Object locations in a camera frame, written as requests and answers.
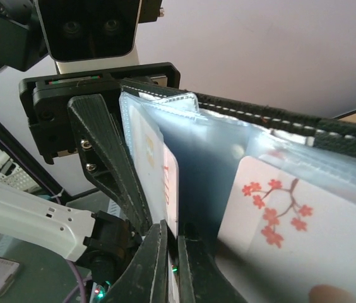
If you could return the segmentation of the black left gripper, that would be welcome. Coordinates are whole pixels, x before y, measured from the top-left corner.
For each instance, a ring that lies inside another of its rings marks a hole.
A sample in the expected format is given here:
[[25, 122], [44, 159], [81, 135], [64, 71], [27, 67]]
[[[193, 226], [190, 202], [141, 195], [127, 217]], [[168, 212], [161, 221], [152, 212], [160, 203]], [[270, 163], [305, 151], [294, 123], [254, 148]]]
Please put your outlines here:
[[26, 78], [19, 84], [30, 132], [45, 162], [53, 164], [77, 147], [86, 179], [120, 206], [140, 235], [153, 221], [124, 139], [120, 82], [154, 77], [179, 88], [181, 74], [170, 62]]

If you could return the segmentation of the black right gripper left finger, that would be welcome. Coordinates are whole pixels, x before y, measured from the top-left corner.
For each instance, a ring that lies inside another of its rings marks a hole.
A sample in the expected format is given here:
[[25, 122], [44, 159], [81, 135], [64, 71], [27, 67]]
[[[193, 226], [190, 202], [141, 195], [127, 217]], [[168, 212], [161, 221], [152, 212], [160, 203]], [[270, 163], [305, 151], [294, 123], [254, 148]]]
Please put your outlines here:
[[120, 279], [102, 302], [167, 302], [168, 227], [165, 220], [151, 226], [144, 241]]

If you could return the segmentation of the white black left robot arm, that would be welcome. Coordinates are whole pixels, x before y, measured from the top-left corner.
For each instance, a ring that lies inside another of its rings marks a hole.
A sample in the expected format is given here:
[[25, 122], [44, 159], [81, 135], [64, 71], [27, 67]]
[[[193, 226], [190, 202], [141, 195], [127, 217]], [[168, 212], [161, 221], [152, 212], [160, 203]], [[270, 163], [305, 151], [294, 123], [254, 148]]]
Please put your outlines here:
[[[143, 22], [143, 1], [0, 1], [0, 66], [26, 71], [46, 55], [88, 63], [129, 54]], [[20, 98], [37, 148], [48, 164], [59, 152], [78, 154], [86, 178], [113, 199], [144, 235], [153, 207], [168, 213], [167, 169], [178, 164], [162, 135], [138, 110], [124, 108], [124, 83], [167, 76], [169, 63], [29, 78]], [[113, 281], [126, 257], [128, 226], [103, 212], [55, 205], [0, 184], [0, 233], [49, 249]]]

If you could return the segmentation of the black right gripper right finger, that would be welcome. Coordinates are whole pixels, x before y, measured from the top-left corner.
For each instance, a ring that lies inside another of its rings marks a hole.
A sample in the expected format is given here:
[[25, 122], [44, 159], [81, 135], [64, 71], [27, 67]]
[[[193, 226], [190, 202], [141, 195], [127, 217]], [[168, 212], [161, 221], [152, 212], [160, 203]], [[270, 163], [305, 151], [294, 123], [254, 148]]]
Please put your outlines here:
[[218, 269], [196, 227], [187, 223], [177, 237], [181, 302], [245, 302]]

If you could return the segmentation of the white blossom card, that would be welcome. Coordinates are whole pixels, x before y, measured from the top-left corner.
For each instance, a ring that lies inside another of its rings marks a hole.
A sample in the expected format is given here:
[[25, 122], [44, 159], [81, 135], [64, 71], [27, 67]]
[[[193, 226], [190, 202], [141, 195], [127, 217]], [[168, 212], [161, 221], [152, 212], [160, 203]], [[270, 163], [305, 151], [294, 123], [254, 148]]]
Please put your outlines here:
[[240, 162], [218, 232], [219, 269], [249, 302], [356, 302], [356, 188]]
[[153, 222], [164, 219], [178, 234], [179, 167], [153, 119], [142, 110], [129, 110], [133, 160]]

